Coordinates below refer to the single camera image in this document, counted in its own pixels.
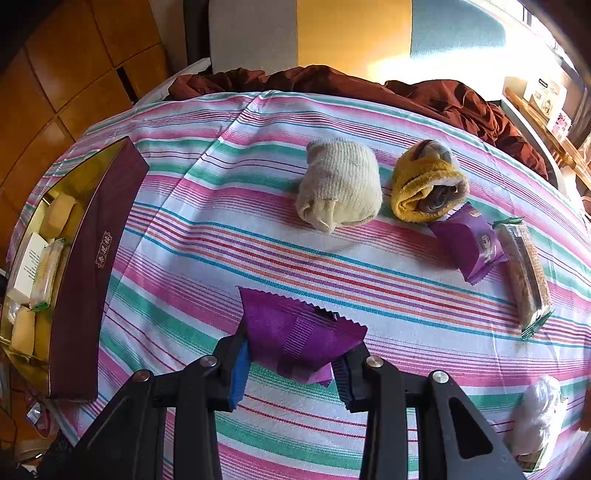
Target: white plastic bag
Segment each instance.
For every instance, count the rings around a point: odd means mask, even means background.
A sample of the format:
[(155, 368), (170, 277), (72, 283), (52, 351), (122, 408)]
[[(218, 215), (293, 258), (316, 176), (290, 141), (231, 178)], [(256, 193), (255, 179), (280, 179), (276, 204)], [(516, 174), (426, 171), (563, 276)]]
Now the white plastic bag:
[(538, 452), (548, 443), (559, 402), (560, 383), (554, 377), (543, 375), (527, 387), (515, 418), (511, 443), (514, 455)]
[(8, 303), (8, 321), (14, 325), (14, 321), (17, 319), (18, 309), (21, 308), (21, 304), (10, 300)]

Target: striped tablecloth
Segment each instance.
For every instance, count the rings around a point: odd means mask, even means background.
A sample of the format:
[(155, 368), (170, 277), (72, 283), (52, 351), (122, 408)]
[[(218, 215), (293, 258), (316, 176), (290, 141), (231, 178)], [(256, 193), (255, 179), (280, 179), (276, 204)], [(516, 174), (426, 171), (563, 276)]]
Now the striped tablecloth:
[[(58, 404), (75, 441), (137, 369), (182, 369), (233, 333), (237, 286), (305, 300), (368, 327), (370, 351), (400, 369), (449, 372), (499, 434), (526, 386), (560, 380), (567, 418), (550, 466), (555, 478), (584, 438), (577, 429), (591, 372), (591, 254), (581, 215), (548, 183), (477, 138), (434, 120), (368, 102), (292, 93), (223, 93), (159, 103), (91, 128), (40, 181), (21, 216), (14, 255), (33, 205), (92, 153), (129, 135), (150, 164), (116, 255), (100, 333), (99, 398)], [(377, 219), (323, 235), (295, 211), (306, 144), (346, 137), (380, 163)], [(506, 271), (463, 281), (424, 226), (389, 208), (397, 158), (435, 138), (456, 153), (470, 201), (493, 221), (524, 216), (538, 246), (555, 312), (529, 342), (519, 339)], [(172, 473), (174, 414), (167, 417), (165, 475)], [(417, 472), (409, 419), (410, 471)], [(224, 478), (337, 479), (359, 473), (365, 415), (349, 414), (329, 388), (253, 366), (243, 402), (217, 415)]]

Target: purple snack wrapper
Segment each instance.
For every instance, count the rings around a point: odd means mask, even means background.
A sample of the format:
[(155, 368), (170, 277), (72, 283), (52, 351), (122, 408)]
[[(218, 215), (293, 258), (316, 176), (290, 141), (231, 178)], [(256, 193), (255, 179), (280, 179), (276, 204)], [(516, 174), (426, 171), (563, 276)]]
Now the purple snack wrapper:
[(470, 285), (480, 282), (495, 265), (509, 260), (491, 225), (470, 203), (449, 218), (430, 223), (429, 228)]
[(358, 346), (367, 327), (303, 301), (239, 288), (252, 361), (303, 384), (332, 380), (330, 363)]

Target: packaged wafer bar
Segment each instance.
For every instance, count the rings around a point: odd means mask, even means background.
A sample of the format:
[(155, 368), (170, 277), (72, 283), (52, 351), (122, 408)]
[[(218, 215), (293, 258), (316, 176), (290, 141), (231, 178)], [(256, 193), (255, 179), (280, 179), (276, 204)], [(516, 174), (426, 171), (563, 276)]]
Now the packaged wafer bar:
[(527, 225), (502, 220), (495, 223), (494, 230), (503, 251), (509, 255), (509, 279), (517, 303), (521, 337), (526, 340), (552, 314), (548, 282)]

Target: gift box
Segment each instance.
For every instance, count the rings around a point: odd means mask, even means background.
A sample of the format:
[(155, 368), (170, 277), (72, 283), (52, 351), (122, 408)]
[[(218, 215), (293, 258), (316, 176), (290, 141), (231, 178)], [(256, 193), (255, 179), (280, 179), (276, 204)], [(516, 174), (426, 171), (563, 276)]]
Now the gift box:
[(37, 206), (17, 252), (39, 232), (58, 195), (76, 199), (60, 236), (66, 239), (53, 284), (50, 307), (35, 314), (35, 350), (10, 347), (12, 323), (6, 298), (0, 345), (18, 372), (42, 395), (94, 400), (98, 394), (100, 325), (113, 261), (129, 211), (148, 172), (129, 137), (109, 145), (67, 173)]

